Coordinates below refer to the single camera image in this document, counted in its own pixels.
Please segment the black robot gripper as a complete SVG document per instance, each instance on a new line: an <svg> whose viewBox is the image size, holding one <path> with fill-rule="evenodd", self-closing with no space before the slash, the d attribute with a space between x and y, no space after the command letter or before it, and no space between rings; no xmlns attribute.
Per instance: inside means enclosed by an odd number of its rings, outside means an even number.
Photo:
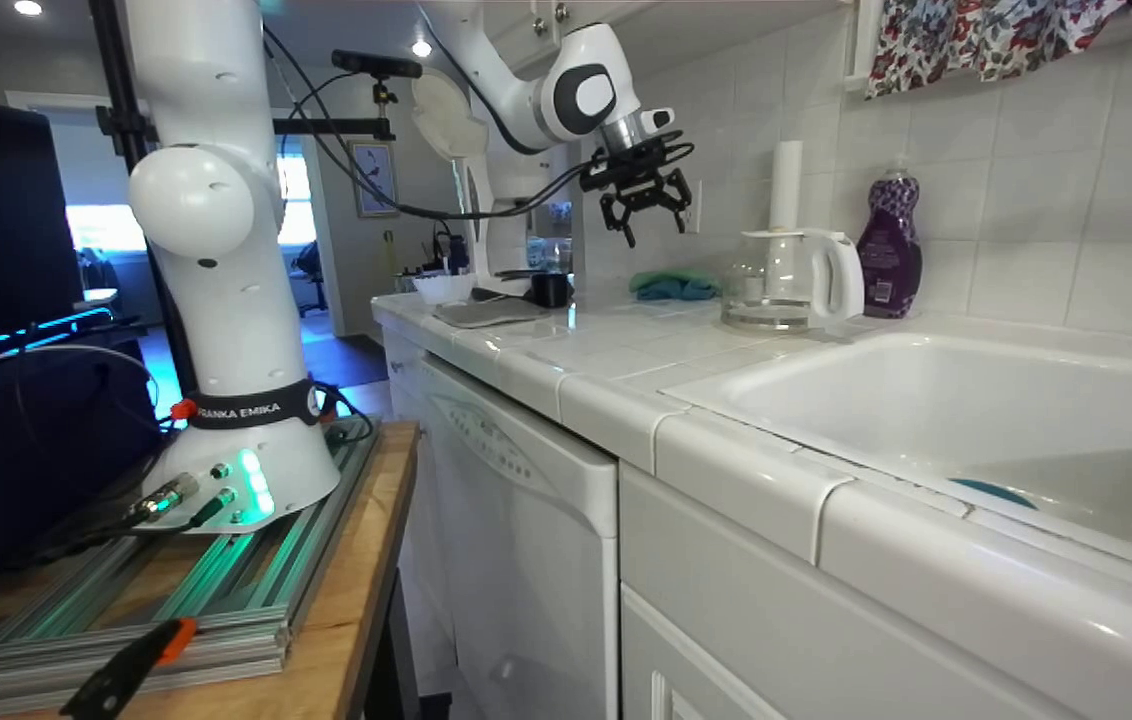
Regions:
<svg viewBox="0 0 1132 720"><path fill-rule="evenodd" d="M682 238L693 187L681 159L693 151L696 145L682 132L652 135L624 151L596 148L583 159L581 187L599 195L603 228L620 233L628 248L635 248L628 221L648 209L662 209Z"/></svg>

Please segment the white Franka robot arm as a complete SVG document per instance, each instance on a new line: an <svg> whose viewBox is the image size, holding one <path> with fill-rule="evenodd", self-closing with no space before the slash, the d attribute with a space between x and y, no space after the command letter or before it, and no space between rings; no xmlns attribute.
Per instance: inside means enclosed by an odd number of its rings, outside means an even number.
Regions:
<svg viewBox="0 0 1132 720"><path fill-rule="evenodd" d="M483 0L418 0L434 47L522 157L592 142L581 186L608 228L644 209L681 215L682 132L633 87L608 24L558 39L522 82L483 34ZM154 148L127 206L154 252L197 373L189 430L138 480L144 533L260 533L339 490L301 316L280 266L274 128L255 0L125 0L134 87Z"/></svg>

